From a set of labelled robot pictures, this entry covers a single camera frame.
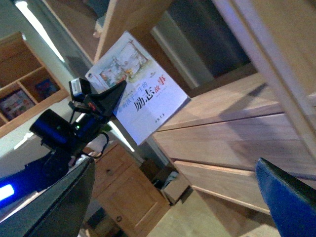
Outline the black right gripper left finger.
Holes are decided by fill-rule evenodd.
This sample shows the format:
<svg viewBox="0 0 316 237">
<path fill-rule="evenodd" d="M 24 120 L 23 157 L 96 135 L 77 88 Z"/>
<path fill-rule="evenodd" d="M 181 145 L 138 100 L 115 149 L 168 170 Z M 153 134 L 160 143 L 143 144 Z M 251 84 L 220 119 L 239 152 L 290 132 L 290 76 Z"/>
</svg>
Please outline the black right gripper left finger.
<svg viewBox="0 0 316 237">
<path fill-rule="evenodd" d="M 2 237 L 76 237 L 95 180 L 95 161 L 85 159 L 54 185 L 30 196 L 0 223 Z"/>
</svg>

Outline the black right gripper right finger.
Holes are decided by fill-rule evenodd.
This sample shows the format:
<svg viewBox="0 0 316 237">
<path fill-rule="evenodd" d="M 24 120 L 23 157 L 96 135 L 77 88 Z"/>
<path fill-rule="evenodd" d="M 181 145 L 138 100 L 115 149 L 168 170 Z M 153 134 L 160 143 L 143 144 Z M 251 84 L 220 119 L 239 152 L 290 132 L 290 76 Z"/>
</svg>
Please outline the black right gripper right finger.
<svg viewBox="0 0 316 237">
<path fill-rule="evenodd" d="M 265 204 L 282 237 L 316 235 L 316 190 L 264 158 L 255 175 Z"/>
</svg>

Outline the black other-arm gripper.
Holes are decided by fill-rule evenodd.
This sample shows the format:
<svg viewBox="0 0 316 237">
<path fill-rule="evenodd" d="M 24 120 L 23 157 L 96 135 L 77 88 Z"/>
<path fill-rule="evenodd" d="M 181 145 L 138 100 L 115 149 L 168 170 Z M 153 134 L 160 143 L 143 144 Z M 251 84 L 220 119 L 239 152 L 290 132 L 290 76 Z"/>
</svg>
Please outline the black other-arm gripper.
<svg viewBox="0 0 316 237">
<path fill-rule="evenodd" d="M 106 138 L 104 150 L 109 143 L 109 136 L 101 131 L 104 125 L 101 121 L 110 119 L 126 85 L 127 82 L 123 80 L 100 94 L 86 95 L 83 103 L 94 116 L 85 114 L 80 121 L 71 124 L 48 109 L 31 125 L 30 131 L 41 138 L 42 144 L 49 149 L 63 151 L 71 156 L 82 153 L 89 142 L 102 134 Z"/>
</svg>

